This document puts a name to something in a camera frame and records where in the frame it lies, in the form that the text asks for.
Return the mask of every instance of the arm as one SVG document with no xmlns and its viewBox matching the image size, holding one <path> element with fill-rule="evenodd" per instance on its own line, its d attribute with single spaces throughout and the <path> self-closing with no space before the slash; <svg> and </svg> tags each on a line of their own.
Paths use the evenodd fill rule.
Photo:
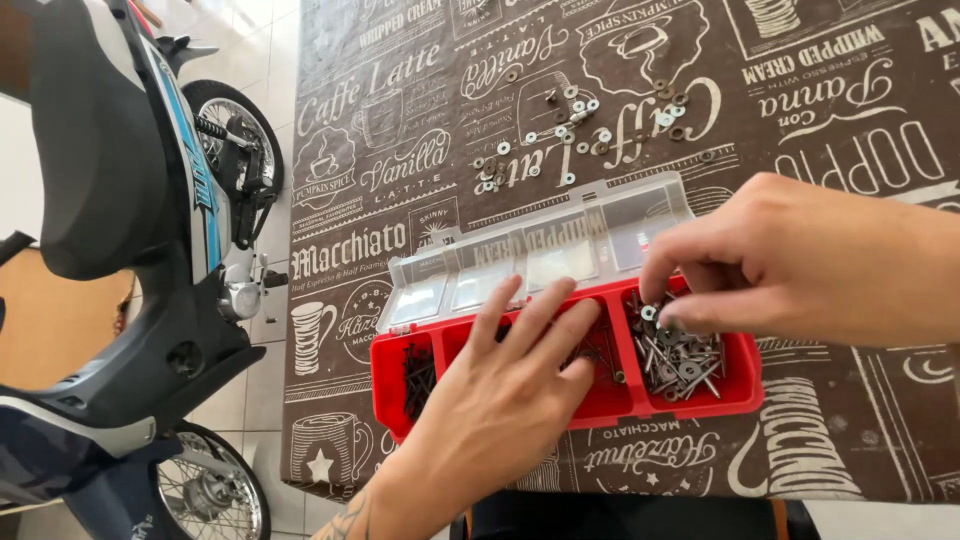
<svg viewBox="0 0 960 540">
<path fill-rule="evenodd" d="M 560 369 L 600 313 L 586 299 L 552 320 L 575 286 L 569 278 L 552 283 L 497 343 L 500 318 L 520 278 L 501 283 L 410 435 L 313 538 L 428 538 L 471 504 L 533 470 L 593 384 L 586 358 Z"/>
<path fill-rule="evenodd" d="M 849 345 L 960 342 L 960 215 L 773 174 L 654 241 L 644 302 L 677 268 L 693 294 L 663 324 Z"/>
</svg>

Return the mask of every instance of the motorcycle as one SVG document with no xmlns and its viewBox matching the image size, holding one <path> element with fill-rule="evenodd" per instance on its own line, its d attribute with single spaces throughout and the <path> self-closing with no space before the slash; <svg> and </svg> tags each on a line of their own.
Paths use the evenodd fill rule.
<svg viewBox="0 0 960 540">
<path fill-rule="evenodd" d="M 128 0 L 0 0 L 4 12 L 29 25 L 29 87 L 12 92 L 32 107 L 43 260 L 71 280 L 132 268 L 143 308 L 52 387 L 0 386 L 0 500 L 62 498 L 95 539 L 268 538 L 242 455 L 182 419 L 264 356 L 238 323 L 287 283 L 265 256 L 252 276 L 283 188 L 269 122 L 230 86 L 180 87 L 180 68 L 216 49 L 154 37 Z M 0 264 L 32 242 L 3 241 Z M 4 316 L 0 303 L 0 331 Z"/>
</svg>

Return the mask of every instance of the motorcycle seat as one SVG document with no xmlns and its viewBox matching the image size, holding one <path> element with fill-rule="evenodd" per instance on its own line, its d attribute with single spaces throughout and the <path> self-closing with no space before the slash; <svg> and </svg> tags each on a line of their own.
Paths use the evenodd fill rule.
<svg viewBox="0 0 960 540">
<path fill-rule="evenodd" d="M 30 76 L 45 209 L 40 252 L 58 276 L 92 280 L 156 244 L 171 180 L 146 88 L 105 2 L 61 0 L 34 17 Z"/>
</svg>

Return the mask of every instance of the brown tablecloth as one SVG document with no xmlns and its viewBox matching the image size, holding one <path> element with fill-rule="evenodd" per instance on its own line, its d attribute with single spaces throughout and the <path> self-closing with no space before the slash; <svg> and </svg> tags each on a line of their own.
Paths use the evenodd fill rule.
<svg viewBox="0 0 960 540">
<path fill-rule="evenodd" d="M 304 0 L 294 163 L 284 479 L 343 500 L 395 446 L 372 414 L 386 262 L 577 184 L 679 171 L 697 215 L 757 171 L 960 209 L 960 12 L 944 0 Z M 689 95 L 675 142 L 665 79 Z M 597 113 L 552 136 L 550 88 Z M 572 111 L 574 100 L 558 100 Z M 629 133 L 641 129 L 638 144 Z M 471 163 L 513 146 L 505 183 Z M 702 163 L 699 153 L 716 159 Z M 542 173 L 534 177 L 530 167 Z M 956 249 L 945 246 L 944 249 Z M 944 346 L 765 337 L 756 413 L 623 418 L 565 433 L 522 489 L 953 502 L 960 423 Z"/>
</svg>

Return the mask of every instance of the spoked wheel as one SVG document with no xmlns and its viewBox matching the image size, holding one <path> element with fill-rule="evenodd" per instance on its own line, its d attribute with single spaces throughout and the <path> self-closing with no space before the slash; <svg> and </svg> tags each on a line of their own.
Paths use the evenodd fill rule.
<svg viewBox="0 0 960 540">
<path fill-rule="evenodd" d="M 156 467 L 160 498 L 173 520 L 196 540 L 265 540 L 270 511 L 253 470 L 220 435 L 196 424 L 175 427 L 184 449 L 236 465 L 242 474 L 225 478 L 179 458 Z"/>
<path fill-rule="evenodd" d="M 247 131 L 245 138 L 259 143 L 265 158 L 260 171 L 247 171 L 246 164 L 241 164 L 237 187 L 239 188 L 248 176 L 251 178 L 264 176 L 271 178 L 273 185 L 265 188 L 262 194 L 278 195 L 283 189 L 283 156 L 273 128 L 250 98 L 233 86 L 218 81 L 195 81 L 184 85 L 182 91 L 193 112 L 220 127 L 225 128 L 227 121 L 234 115 L 240 115 L 243 118 L 244 128 Z M 200 134 L 200 140 L 207 159 L 212 166 L 216 167 L 217 153 L 220 152 L 223 141 L 205 134 Z"/>
</svg>

